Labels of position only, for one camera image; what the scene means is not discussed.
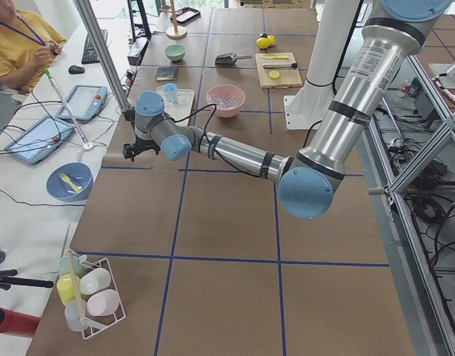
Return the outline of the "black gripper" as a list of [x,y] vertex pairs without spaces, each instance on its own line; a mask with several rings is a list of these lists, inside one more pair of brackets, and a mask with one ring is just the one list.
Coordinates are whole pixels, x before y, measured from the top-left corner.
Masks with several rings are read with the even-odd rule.
[[135,142],[133,144],[125,143],[123,145],[123,157],[133,162],[135,157],[144,151],[154,150],[155,154],[158,155],[160,147],[152,137],[151,132],[160,122],[161,114],[146,116],[138,111],[134,111],[130,124],[135,135]]

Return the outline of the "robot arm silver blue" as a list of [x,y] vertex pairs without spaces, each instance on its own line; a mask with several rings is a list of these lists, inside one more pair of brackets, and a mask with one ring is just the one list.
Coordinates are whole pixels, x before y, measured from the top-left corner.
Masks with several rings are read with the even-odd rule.
[[286,211],[302,219],[316,218],[329,209],[345,176],[345,160],[403,61],[423,48],[449,5],[448,1],[378,1],[363,27],[363,45],[318,131],[295,156],[278,156],[203,128],[177,125],[165,113],[163,98],[153,91],[137,99],[136,140],[126,144],[122,154],[133,159],[152,150],[176,161],[196,151],[276,182]]

